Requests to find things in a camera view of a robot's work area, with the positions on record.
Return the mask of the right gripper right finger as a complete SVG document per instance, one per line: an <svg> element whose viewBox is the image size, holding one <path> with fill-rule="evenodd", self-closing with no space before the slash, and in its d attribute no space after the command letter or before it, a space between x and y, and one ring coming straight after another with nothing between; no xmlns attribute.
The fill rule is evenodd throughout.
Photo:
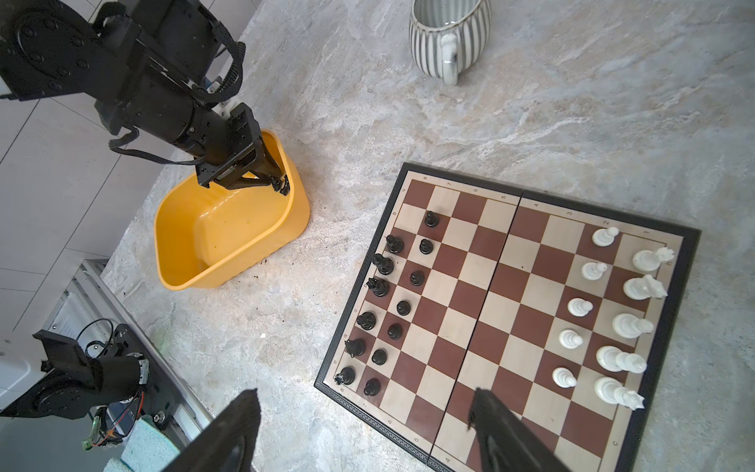
<svg viewBox="0 0 755 472"><path fill-rule="evenodd" d="M485 472L570 472L488 389L475 390L467 427L475 430Z"/></svg>

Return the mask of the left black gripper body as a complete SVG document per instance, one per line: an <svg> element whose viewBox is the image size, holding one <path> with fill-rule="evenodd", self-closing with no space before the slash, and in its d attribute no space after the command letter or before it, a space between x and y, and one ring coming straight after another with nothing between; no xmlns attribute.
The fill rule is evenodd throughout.
<svg viewBox="0 0 755 472"><path fill-rule="evenodd" d="M228 176L256 178L263 143L249 106L239 103L224 118L212 109L187 102L181 109L183 130L176 147L194 157L198 184L204 188Z"/></svg>

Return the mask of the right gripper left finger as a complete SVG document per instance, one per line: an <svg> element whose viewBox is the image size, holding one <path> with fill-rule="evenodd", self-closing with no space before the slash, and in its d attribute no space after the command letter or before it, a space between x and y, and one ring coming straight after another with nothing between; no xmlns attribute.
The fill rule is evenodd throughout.
<svg viewBox="0 0 755 472"><path fill-rule="evenodd" d="M258 391L242 391L164 471L250 472L261 427Z"/></svg>

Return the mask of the yellow plastic tray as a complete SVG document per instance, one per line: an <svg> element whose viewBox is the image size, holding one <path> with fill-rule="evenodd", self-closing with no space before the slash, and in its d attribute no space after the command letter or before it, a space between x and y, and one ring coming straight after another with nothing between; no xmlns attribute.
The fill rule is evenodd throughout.
<svg viewBox="0 0 755 472"><path fill-rule="evenodd" d="M286 172L286 196L271 187L204 188L189 177L160 203L153 229L157 273L165 288L216 288L307 228L311 208L294 162L275 133L263 131L263 142Z"/></svg>

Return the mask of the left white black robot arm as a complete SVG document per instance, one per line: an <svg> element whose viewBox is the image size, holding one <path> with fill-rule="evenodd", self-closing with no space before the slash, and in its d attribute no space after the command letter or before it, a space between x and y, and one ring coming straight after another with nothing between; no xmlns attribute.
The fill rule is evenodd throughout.
<svg viewBox="0 0 755 472"><path fill-rule="evenodd" d="M271 187L283 166L246 104L216 106L243 83L245 44L198 1L110 1L92 21L60 1L1 5L6 100L86 94L114 153L155 161L133 143L149 134L187 154L203 187Z"/></svg>

